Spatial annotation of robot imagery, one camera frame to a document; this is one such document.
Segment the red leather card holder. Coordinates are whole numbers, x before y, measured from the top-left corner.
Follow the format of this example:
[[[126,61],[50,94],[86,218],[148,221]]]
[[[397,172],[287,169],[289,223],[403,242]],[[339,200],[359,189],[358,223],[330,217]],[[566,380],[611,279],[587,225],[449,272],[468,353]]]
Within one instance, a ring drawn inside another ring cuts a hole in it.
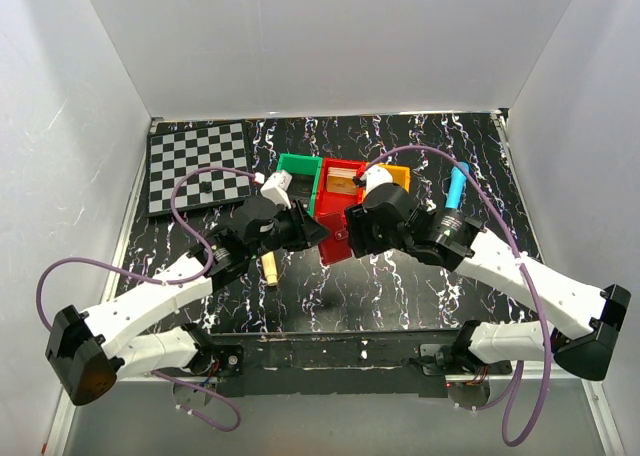
[[[329,230],[329,236],[318,246],[321,263],[330,266],[351,258],[353,253],[343,215],[339,212],[320,215],[317,221]]]

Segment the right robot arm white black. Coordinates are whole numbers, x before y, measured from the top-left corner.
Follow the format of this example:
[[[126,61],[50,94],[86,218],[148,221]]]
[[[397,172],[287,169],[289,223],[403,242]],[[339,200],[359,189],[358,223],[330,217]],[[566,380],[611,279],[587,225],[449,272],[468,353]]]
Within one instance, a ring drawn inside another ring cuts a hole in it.
[[[538,314],[533,323],[464,323],[456,339],[427,356],[445,370],[475,371],[507,360],[551,359],[570,374],[604,380],[631,294],[564,276],[516,254],[493,231],[457,209],[428,210],[395,183],[384,183],[345,211],[356,257],[394,249],[427,266],[472,278]]]

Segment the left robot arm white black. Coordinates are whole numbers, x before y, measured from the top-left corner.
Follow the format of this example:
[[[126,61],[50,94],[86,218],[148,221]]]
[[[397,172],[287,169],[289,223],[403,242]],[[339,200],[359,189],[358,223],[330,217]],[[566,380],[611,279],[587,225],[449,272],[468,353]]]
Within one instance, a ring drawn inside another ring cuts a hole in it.
[[[240,279],[260,256],[319,245],[329,230],[300,202],[282,206],[250,197],[232,217],[159,273],[115,300],[84,311],[68,306],[54,318],[46,359],[76,406],[89,404],[130,376],[179,368],[195,376],[242,358],[233,345],[217,347],[194,323],[157,334],[148,328],[182,307]]]

